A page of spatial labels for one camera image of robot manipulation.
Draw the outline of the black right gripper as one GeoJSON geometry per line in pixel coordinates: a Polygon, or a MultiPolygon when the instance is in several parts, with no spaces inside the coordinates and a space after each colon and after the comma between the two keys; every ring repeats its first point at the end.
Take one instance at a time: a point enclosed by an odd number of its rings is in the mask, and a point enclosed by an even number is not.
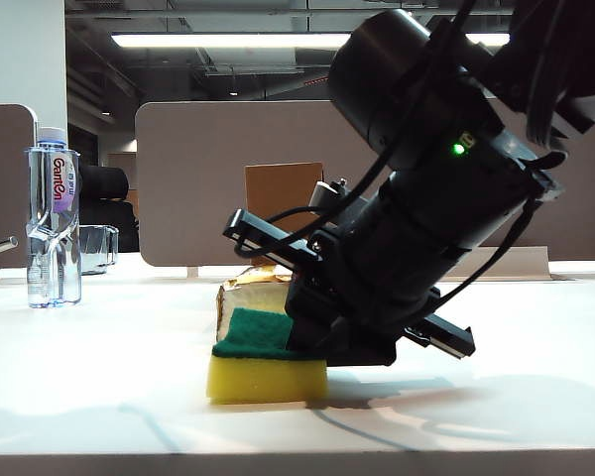
{"type": "Polygon", "coordinates": [[[285,303],[293,320],[289,350],[326,358],[329,367],[389,366],[400,338],[456,358],[474,352],[471,329],[434,312],[436,282],[475,244],[469,229],[365,208],[287,243],[288,232],[276,225],[281,218],[239,208],[224,234],[242,253],[264,249],[293,271],[285,303]]]}

